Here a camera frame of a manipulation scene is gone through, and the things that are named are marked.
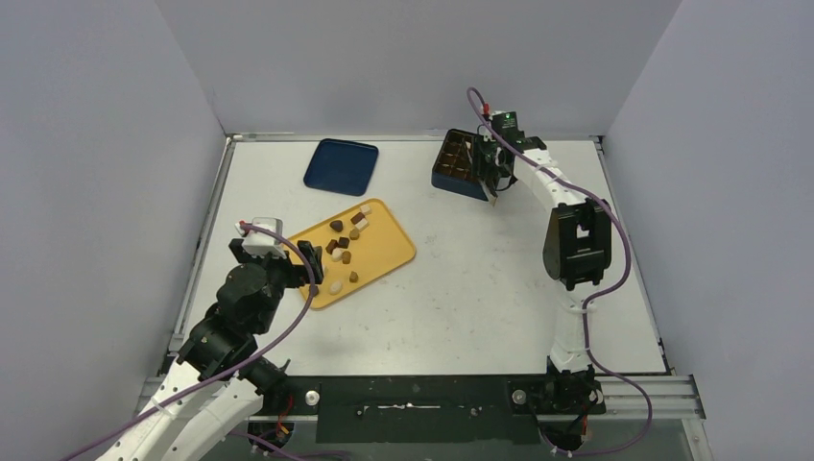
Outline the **yellow plastic tray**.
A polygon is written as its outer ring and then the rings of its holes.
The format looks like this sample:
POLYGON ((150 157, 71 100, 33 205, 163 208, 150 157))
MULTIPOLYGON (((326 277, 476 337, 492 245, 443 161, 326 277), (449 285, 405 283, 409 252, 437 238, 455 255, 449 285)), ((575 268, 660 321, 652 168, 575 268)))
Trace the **yellow plastic tray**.
POLYGON ((310 241, 314 246, 323 248, 322 264, 324 279, 319 285, 310 308, 322 310, 342 300, 361 288, 381 279, 404 264, 412 261, 417 249, 407 232, 400 226, 388 206, 379 199, 368 199, 356 206, 341 211, 321 222, 290 236, 293 242, 310 241), (360 206, 369 205, 371 214, 356 225, 350 218, 361 211, 360 206), (344 223, 342 232, 334 231, 329 223, 341 220, 344 223), (345 252, 351 252, 349 264, 342 260, 333 261, 325 247, 331 239, 347 237, 349 246, 345 252), (356 272, 359 280, 349 281, 351 272, 356 272), (338 295, 329 294, 329 286, 340 280, 343 290, 338 295))

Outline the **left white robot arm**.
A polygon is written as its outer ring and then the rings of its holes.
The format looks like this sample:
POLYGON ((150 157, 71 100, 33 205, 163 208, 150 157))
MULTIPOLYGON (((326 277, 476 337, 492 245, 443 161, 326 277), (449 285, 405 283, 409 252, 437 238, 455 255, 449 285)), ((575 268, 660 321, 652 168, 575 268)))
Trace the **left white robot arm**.
POLYGON ((288 289, 315 294, 323 250, 310 242, 273 242, 251 253, 229 244, 237 266, 215 303, 192 327, 135 425, 118 433, 104 460, 199 460, 252 413, 286 402, 285 369, 264 358, 257 338, 270 329, 288 289))

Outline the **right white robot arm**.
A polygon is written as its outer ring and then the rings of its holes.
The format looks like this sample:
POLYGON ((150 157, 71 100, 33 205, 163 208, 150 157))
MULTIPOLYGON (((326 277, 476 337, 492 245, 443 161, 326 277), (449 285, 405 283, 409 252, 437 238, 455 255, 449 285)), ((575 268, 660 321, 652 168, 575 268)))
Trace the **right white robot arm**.
POLYGON ((472 176, 491 201, 517 182, 527 186, 548 214, 542 247, 546 274, 559 285, 549 366, 559 373, 585 372, 591 366, 585 345, 582 307, 587 292, 611 265, 611 219, 595 199, 566 185, 567 178, 547 147, 518 127, 514 111, 482 109, 469 151, 472 176))

